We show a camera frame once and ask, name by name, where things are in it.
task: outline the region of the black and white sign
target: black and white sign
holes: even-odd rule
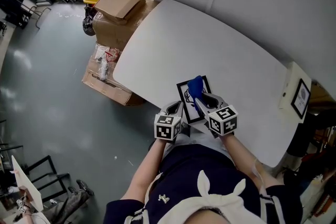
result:
[[[237,117],[224,122],[224,134],[232,132],[234,129],[237,129]]]
[[[171,139],[172,138],[172,128],[167,126],[156,126],[156,137],[157,138],[165,138]]]
[[[310,91],[308,90],[308,87],[306,86],[304,81],[300,79],[291,105],[301,119],[303,119],[304,113],[306,112],[309,98]]]
[[[173,119],[174,119],[173,117],[160,116],[157,122],[171,125],[173,123]]]
[[[231,116],[236,115],[236,113],[229,107],[218,110],[216,111],[216,113],[222,120],[225,120]]]
[[[203,79],[203,92],[211,93],[209,83],[206,79],[206,76],[202,76],[202,79]],[[194,123],[197,121],[201,121],[202,119],[204,119],[204,117],[200,116],[199,113],[195,109],[194,100],[189,94],[188,85],[187,85],[188,82],[189,80],[178,83],[176,86],[180,94],[181,101],[184,104],[183,109],[184,109],[185,117],[188,123]]]
[[[213,118],[210,118],[210,129],[214,130],[217,133],[221,133],[221,123],[214,120]]]

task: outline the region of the white table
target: white table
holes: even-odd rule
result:
[[[197,75],[239,113],[235,132],[263,163],[276,166],[298,122],[278,109],[287,69],[226,24],[173,0],[162,1],[129,40],[113,77],[163,107],[176,84]],[[204,121],[191,124],[209,133]]]

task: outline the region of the picture frame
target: picture frame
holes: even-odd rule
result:
[[[309,98],[310,98],[310,90],[308,89],[304,81],[300,79],[293,100],[291,102],[292,107],[294,108],[295,112],[300,117],[300,119],[303,119],[304,114],[306,113]]]
[[[203,79],[203,90],[205,92],[211,93],[211,89],[208,83],[208,80],[206,78],[206,76],[202,76]],[[190,123],[194,123],[197,121],[201,121],[204,119],[204,116],[200,116],[198,114],[198,112],[196,111],[195,107],[194,107],[194,101],[193,98],[190,96],[190,94],[188,94],[188,86],[187,83],[190,80],[184,81],[184,82],[180,82],[178,84],[176,84],[177,86],[177,90],[179,92],[181,101],[183,102],[183,110],[185,113],[185,117],[187,119],[187,122]]]

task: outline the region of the sneaker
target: sneaker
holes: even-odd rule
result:
[[[74,187],[68,187],[68,190],[71,192],[71,193],[74,193],[74,194],[77,194],[78,192],[76,191],[76,189]]]
[[[78,179],[76,180],[76,183],[78,184],[80,189],[85,190],[90,196],[95,195],[95,193],[91,189],[89,189],[88,185],[84,181]]]
[[[58,204],[58,202],[55,201],[55,200],[53,200],[53,199],[50,199],[49,202],[50,202],[51,205],[56,205],[56,204]]]

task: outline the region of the concrete floor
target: concrete floor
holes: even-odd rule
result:
[[[27,164],[51,155],[58,173],[88,183],[95,197],[78,223],[102,223],[153,140],[158,108],[124,107],[81,82],[95,37],[82,30],[83,5],[55,4],[41,23],[16,28],[0,79],[6,141]]]

